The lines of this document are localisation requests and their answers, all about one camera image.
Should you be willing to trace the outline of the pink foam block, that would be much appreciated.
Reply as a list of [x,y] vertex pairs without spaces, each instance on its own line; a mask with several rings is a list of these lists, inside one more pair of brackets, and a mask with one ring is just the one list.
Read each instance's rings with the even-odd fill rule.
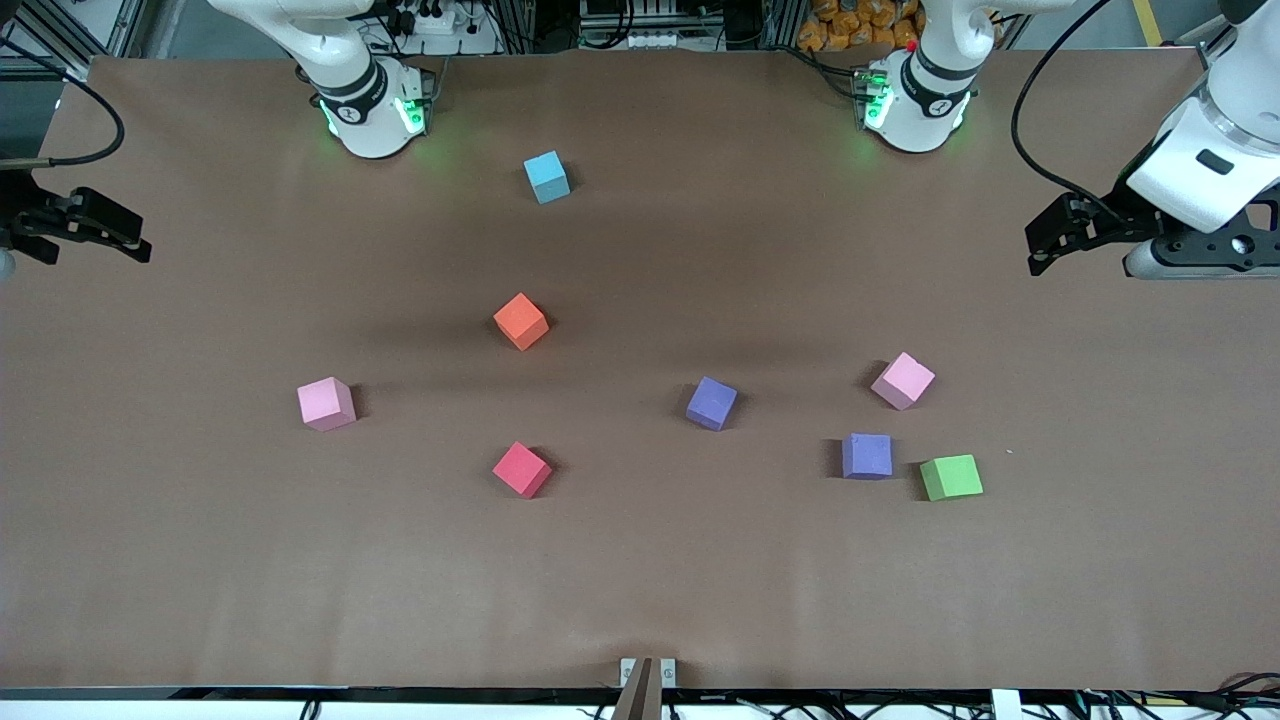
[[870,392],[897,411],[919,402],[936,374],[908,352],[900,352],[870,383]]
[[298,387],[296,397],[302,423],[314,430],[329,432],[358,420],[352,389],[335,377]]

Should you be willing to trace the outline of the purple foam block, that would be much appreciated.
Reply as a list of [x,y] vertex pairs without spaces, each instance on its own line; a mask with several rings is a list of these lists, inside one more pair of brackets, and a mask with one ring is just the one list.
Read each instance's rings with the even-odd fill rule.
[[841,442],[841,477],[883,480],[893,475],[893,441],[890,436],[851,433]]
[[687,402],[685,416],[704,429],[723,430],[737,398],[736,388],[704,375]]

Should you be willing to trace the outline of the orange foam block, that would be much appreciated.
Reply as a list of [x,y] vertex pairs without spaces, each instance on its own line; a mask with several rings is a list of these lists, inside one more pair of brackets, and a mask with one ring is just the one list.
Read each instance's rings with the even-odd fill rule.
[[529,350],[550,329],[545,313],[524,292],[503,305],[493,320],[518,351]]

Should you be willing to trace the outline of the green foam block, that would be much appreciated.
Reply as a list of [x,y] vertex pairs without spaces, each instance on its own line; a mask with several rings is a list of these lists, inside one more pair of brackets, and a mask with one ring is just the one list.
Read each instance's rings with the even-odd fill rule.
[[928,460],[920,465],[920,474],[925,497],[931,502],[984,492],[977,460],[970,454]]

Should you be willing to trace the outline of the bag of orange fruit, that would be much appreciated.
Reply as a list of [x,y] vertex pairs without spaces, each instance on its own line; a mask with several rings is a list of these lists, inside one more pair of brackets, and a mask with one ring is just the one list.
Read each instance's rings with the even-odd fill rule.
[[795,35],[804,53],[840,51],[868,44],[904,49],[920,37],[927,14],[919,0],[808,0]]

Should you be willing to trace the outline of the white power strip with plugs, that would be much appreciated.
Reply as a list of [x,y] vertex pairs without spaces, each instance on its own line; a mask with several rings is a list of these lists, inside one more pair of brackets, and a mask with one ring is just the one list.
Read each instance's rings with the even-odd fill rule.
[[474,33],[476,20],[465,0],[376,0],[393,37],[443,37]]

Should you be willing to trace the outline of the cyan foam block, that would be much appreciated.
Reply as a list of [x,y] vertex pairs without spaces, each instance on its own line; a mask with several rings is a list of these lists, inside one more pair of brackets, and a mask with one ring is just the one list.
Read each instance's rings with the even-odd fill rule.
[[527,182],[540,205],[554,202],[571,193],[568,173],[554,150],[524,161]]

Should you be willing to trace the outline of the white multi-socket strip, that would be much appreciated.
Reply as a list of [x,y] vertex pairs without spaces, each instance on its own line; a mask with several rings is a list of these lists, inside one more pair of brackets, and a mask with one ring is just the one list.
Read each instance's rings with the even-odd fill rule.
[[593,50],[677,47],[714,13],[705,0],[577,0],[579,45]]

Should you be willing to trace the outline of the red foam block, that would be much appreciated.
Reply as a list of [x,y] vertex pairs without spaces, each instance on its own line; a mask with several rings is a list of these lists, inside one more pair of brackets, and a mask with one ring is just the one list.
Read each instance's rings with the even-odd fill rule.
[[524,443],[513,442],[492,469],[521,498],[535,498],[553,473],[552,465]]

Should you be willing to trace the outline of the paper table cover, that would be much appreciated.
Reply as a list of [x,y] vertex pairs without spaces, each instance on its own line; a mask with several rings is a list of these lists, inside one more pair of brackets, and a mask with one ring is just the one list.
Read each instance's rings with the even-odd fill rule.
[[[0,284],[0,685],[1213,689],[1280,671],[1280,281],[1027,270],[987,65],[937,152],[764,53],[452,61],[364,161],[285,60],[100,60],[145,219]],[[557,151],[567,197],[524,161]],[[518,351],[517,293],[550,329]],[[897,411],[900,352],[936,379]],[[723,430],[685,416],[708,375]],[[335,377],[358,420],[306,427]],[[893,475],[841,477],[851,433]],[[521,498],[520,442],[553,473]],[[970,454],[984,492],[931,502]]]

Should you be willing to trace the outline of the aluminium frame post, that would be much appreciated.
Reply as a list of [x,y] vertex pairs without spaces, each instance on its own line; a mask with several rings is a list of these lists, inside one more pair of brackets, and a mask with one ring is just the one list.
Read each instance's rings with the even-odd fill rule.
[[1216,15],[1210,20],[1179,35],[1172,40],[1174,46],[1199,47],[1206,54],[1215,54],[1221,50],[1224,42],[1229,42],[1234,36],[1234,29],[1224,15]]
[[54,73],[20,51],[83,79],[96,56],[134,56],[164,0],[0,0],[0,70],[19,79]]

